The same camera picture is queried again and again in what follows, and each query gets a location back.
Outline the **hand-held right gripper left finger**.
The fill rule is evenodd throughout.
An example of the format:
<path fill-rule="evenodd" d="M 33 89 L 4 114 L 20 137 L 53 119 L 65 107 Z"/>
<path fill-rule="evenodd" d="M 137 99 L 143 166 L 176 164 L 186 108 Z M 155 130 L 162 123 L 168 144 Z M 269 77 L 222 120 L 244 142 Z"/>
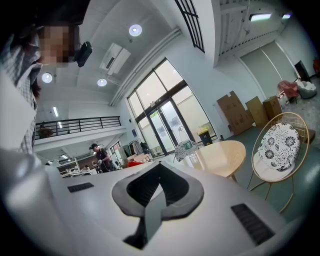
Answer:
<path fill-rule="evenodd" d="M 143 167 L 119 180 L 112 188 L 112 198 L 127 216 L 144 217 L 145 208 L 160 184 L 159 162 Z"/>

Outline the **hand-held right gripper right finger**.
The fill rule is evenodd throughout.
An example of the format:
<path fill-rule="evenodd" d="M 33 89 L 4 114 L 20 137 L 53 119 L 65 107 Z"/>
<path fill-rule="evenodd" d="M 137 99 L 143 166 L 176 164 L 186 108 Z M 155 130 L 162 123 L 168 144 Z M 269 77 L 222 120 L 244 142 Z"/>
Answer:
<path fill-rule="evenodd" d="M 170 221 L 188 217 L 204 198 L 203 185 L 198 179 L 164 161 L 159 165 L 159 184 L 166 202 L 161 219 Z"/>

